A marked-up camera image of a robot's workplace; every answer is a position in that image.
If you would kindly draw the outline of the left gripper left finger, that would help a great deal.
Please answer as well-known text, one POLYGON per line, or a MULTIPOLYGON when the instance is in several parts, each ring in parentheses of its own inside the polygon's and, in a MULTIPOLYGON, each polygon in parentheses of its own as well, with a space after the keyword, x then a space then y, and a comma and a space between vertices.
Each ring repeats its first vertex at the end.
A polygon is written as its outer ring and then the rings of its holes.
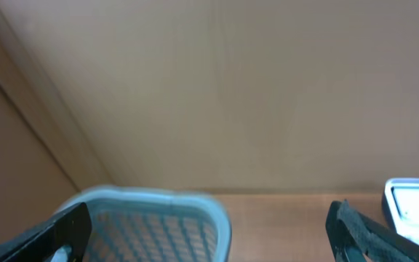
POLYGON ((92 232, 84 202, 74 204, 0 245, 0 262, 45 261, 61 248, 67 261, 81 261, 92 232))

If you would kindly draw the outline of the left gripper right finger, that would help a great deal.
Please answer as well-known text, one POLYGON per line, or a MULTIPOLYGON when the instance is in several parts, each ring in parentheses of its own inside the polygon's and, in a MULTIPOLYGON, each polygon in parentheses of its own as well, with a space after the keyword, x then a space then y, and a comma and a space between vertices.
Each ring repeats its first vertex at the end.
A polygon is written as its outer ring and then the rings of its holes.
POLYGON ((325 223, 336 262, 419 262, 419 245, 350 207, 331 203, 325 223))

